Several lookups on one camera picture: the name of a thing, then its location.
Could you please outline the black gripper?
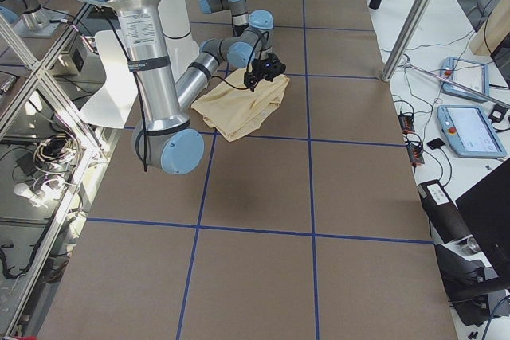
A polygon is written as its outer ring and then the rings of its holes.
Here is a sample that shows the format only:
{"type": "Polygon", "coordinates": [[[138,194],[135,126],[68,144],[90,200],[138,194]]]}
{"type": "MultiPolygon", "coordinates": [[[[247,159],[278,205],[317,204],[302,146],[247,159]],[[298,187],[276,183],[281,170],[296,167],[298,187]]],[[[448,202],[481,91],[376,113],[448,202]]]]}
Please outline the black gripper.
{"type": "Polygon", "coordinates": [[[273,81],[273,79],[286,71],[284,64],[275,53],[269,53],[265,59],[254,59],[251,66],[247,68],[243,77],[243,84],[253,92],[262,80],[273,81]]]}

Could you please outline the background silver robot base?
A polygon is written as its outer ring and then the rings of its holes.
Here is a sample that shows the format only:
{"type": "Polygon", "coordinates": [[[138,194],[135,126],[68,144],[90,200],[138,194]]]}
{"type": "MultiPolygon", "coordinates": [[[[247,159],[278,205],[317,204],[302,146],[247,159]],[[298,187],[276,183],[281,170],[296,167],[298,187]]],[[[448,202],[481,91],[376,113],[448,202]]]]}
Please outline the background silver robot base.
{"type": "Polygon", "coordinates": [[[20,37],[50,38],[57,28],[38,0],[1,0],[1,15],[20,37]]]}

